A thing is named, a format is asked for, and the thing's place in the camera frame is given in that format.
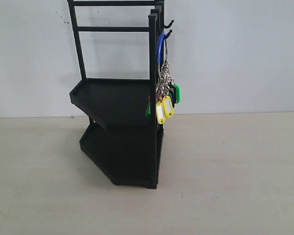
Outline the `colourful key tag bunch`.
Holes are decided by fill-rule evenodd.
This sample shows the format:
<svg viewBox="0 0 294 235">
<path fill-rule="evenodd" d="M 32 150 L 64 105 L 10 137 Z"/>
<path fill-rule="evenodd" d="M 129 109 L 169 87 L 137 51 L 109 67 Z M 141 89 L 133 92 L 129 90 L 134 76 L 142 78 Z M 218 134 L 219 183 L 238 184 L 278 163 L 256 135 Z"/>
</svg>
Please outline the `colourful key tag bunch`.
<svg viewBox="0 0 294 235">
<path fill-rule="evenodd" d="M 161 34 L 156 49 L 156 68 L 158 81 L 155 86 L 155 113 L 157 122 L 164 124 L 166 119 L 174 115 L 174 106 L 180 102 L 181 93 L 170 74 L 167 40 L 163 40 Z"/>
</svg>

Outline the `black two-tier storage rack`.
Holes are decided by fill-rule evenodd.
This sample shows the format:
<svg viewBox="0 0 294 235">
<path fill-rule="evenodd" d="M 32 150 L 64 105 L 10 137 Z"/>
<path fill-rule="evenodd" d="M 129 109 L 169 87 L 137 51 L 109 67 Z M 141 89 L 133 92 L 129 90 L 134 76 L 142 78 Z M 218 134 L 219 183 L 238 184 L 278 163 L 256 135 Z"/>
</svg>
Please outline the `black two-tier storage rack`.
<svg viewBox="0 0 294 235">
<path fill-rule="evenodd" d="M 78 6 L 149 6 L 148 26 L 79 26 Z M 70 92 L 71 103 L 89 118 L 81 150 L 115 185 L 155 189 L 158 184 L 164 129 L 155 104 L 156 49 L 167 26 L 162 0 L 70 0 L 68 7 L 81 74 Z M 80 32 L 146 32 L 149 36 L 149 78 L 89 78 Z"/>
</svg>

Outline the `black metal hook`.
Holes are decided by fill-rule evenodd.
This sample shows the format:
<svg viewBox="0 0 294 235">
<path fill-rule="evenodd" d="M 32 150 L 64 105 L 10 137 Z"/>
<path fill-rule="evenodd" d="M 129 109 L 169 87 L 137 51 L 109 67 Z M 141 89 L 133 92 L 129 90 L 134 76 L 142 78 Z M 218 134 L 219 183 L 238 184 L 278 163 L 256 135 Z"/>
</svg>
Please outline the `black metal hook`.
<svg viewBox="0 0 294 235">
<path fill-rule="evenodd" d="M 173 23 L 174 23 L 174 20 L 171 20 L 171 22 L 168 25 L 164 25 L 164 28 L 169 29 Z"/>
<path fill-rule="evenodd" d="M 163 40 L 166 40 L 166 39 L 168 39 L 170 37 L 171 33 L 172 33 L 172 30 L 170 30 L 168 33 L 164 32 L 164 33 L 161 34 L 161 38 Z"/>
</svg>

